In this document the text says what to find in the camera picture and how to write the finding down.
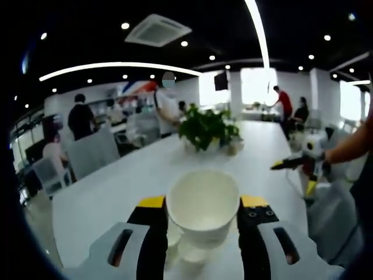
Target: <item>led light strip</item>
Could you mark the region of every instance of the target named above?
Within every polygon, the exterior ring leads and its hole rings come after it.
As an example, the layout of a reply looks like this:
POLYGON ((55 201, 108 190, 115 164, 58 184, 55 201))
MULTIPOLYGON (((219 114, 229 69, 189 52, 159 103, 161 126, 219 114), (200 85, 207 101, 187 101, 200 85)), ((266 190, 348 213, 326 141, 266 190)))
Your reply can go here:
POLYGON ((255 0, 245 0, 247 8, 250 11, 252 21, 254 22, 255 30, 258 35, 259 45, 261 47, 263 64, 265 69, 269 69, 269 56, 266 36, 264 34, 263 23, 261 15, 259 14, 258 6, 255 3, 255 0))
POLYGON ((58 70, 56 72, 50 73, 48 75, 42 76, 39 78, 39 81, 45 81, 47 79, 70 73, 79 70, 85 69, 93 69, 93 68, 104 68, 104 67, 144 67, 144 68, 154 68, 154 69, 163 69, 168 71, 175 71, 185 74, 190 74, 193 76, 201 76, 202 73, 198 71, 188 70, 180 67, 174 67, 169 65, 162 65, 162 64, 153 64, 153 63, 144 63, 144 62, 102 62, 102 63, 92 63, 86 65, 79 65, 75 67, 70 67, 62 70, 58 70))
POLYGON ((371 83, 370 80, 355 80, 353 82, 347 82, 349 85, 354 85, 354 86, 357 86, 357 85, 369 85, 371 83))

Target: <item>black hair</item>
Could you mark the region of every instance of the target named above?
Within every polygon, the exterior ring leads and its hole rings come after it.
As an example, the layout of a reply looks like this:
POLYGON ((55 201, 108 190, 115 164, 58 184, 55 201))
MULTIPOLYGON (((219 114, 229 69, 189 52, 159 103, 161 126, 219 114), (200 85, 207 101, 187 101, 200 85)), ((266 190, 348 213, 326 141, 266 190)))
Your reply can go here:
POLYGON ((307 105, 307 99, 306 99, 304 96, 301 96, 300 101, 301 101, 302 103, 304 103, 304 105, 305 105, 306 107, 308 107, 308 105, 307 105))
POLYGON ((112 106, 114 106, 114 103, 115 103, 114 99, 109 99, 109 100, 107 100, 106 105, 108 107, 112 107, 112 106))
POLYGON ((53 143, 55 137, 58 135, 58 131, 54 129, 49 129, 44 131, 44 139, 47 143, 53 143))
POLYGON ((75 96, 75 102, 85 102, 86 96, 83 93, 79 93, 75 96))
POLYGON ((180 110, 183 110, 185 108, 185 105, 187 105, 187 104, 185 103, 184 100, 179 101, 179 109, 180 110))

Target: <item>air conditioner vent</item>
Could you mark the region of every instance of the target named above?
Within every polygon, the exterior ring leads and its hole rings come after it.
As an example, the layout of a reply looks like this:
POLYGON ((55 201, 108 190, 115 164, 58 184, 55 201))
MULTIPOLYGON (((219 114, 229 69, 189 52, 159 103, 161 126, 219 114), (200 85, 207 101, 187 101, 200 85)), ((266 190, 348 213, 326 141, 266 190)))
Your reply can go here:
POLYGON ((128 34, 125 41, 153 47, 163 47, 191 31, 190 28, 174 20, 152 14, 140 22, 128 34))

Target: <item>red shirt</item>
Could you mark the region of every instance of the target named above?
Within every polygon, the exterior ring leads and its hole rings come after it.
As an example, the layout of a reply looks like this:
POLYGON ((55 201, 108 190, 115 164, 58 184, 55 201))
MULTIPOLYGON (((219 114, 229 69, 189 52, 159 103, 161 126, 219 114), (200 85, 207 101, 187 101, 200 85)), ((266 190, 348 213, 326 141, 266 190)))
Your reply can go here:
POLYGON ((290 102, 289 95, 283 90, 279 94, 279 99, 277 102, 281 102, 282 106, 284 107, 284 114, 290 116, 293 112, 293 107, 290 102))

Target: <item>ceiling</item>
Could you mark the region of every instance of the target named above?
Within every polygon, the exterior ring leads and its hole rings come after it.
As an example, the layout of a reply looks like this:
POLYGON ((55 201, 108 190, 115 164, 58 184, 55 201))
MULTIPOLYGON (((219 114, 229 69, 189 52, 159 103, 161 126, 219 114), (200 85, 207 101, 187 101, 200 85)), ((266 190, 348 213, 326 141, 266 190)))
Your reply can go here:
MULTIPOLYGON (((279 59, 272 67, 285 71, 304 71, 313 67, 330 70, 362 53, 373 50, 372 5, 369 0, 271 1, 256 0, 263 21, 270 58, 279 59), (349 20, 349 13, 356 19, 349 20), (329 34, 331 41, 325 41, 329 34), (315 59, 309 60, 312 54, 315 59)), ((159 79, 164 71, 149 68, 100 68, 60 75, 40 82, 39 77, 77 65, 97 62, 149 62, 193 69, 214 62, 260 58, 261 49, 251 15, 244 0, 221 1, 103 1, 98 4, 74 1, 56 6, 54 3, 28 3, 15 7, 17 21, 13 25, 9 58, 15 69, 16 85, 10 92, 17 96, 13 104, 15 120, 42 105, 53 94, 87 86, 128 79, 159 79), (186 36, 164 47, 125 43, 126 35, 148 15, 155 13, 192 29, 186 36), (122 30, 128 22, 130 28, 122 30), (47 37, 41 40, 46 32, 47 37), (188 46, 182 47, 181 41, 188 46), (28 57, 26 74, 22 61, 28 57)), ((367 79, 371 59, 356 62, 354 75, 367 79)), ((231 64, 231 71, 242 67, 260 67, 260 62, 231 64)), ((219 69, 211 66, 203 69, 219 69)), ((177 74, 178 80, 190 78, 177 74)))

